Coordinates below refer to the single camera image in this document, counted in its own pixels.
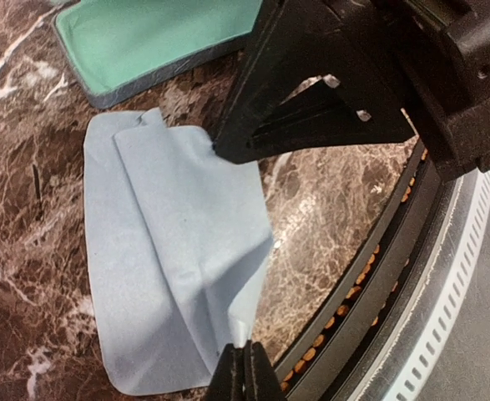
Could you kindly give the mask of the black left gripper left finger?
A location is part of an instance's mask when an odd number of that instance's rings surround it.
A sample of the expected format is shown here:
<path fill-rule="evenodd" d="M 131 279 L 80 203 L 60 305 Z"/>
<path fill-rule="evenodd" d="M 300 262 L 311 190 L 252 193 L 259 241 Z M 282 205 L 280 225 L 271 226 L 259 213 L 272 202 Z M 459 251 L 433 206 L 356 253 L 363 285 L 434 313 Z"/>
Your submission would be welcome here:
<path fill-rule="evenodd" d="M 219 362 L 207 388 L 207 401 L 245 401 L 244 349 L 229 343 L 220 355 Z"/>

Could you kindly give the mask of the blue textured glasses case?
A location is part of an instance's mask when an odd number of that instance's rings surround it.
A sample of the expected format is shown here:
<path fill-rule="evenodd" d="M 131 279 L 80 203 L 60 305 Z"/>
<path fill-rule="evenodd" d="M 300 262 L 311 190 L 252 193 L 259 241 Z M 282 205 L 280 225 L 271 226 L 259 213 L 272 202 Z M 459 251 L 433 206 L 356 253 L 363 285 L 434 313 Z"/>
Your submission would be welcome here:
<path fill-rule="evenodd" d="M 108 109 L 245 46 L 261 3 L 80 1 L 54 19 L 89 103 Z"/>

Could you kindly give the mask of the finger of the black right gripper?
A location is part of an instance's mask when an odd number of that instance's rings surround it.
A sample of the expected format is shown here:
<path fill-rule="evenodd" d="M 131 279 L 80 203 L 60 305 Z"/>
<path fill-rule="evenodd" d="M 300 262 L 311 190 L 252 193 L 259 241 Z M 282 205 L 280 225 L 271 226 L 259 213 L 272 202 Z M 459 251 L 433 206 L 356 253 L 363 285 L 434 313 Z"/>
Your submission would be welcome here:
<path fill-rule="evenodd" d="M 366 109 L 352 110 L 336 90 L 341 81 L 331 74 L 277 106 L 246 141 L 248 149 L 298 150 L 313 147 L 353 145 L 351 135 L 361 133 L 360 124 L 371 121 Z"/>
<path fill-rule="evenodd" d="M 397 90 L 382 76 L 380 65 L 347 36 L 332 2 L 262 3 L 216 129 L 218 156 L 243 164 L 295 151 L 285 146 L 254 150 L 245 143 L 277 106 L 327 74 L 341 81 L 336 92 L 352 110 L 371 113 L 371 121 L 359 125 L 361 133 L 350 136 L 354 145 L 401 143 L 412 137 Z"/>

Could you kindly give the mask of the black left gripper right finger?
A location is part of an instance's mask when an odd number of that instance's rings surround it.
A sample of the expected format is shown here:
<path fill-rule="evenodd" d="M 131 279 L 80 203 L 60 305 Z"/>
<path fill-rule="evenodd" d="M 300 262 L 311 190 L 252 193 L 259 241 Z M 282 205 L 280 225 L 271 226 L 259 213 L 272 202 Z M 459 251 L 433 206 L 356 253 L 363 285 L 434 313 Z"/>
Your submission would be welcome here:
<path fill-rule="evenodd" d="M 245 399 L 284 401 L 280 383 L 261 343 L 249 341 L 244 348 Z"/>

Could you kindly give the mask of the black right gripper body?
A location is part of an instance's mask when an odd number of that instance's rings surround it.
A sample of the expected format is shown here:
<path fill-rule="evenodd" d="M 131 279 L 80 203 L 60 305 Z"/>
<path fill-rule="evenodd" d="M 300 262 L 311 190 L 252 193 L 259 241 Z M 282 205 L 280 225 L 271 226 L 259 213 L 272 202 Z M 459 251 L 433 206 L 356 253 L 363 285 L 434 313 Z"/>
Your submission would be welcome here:
<path fill-rule="evenodd" d="M 444 180 L 490 170 L 490 1 L 334 1 Z"/>

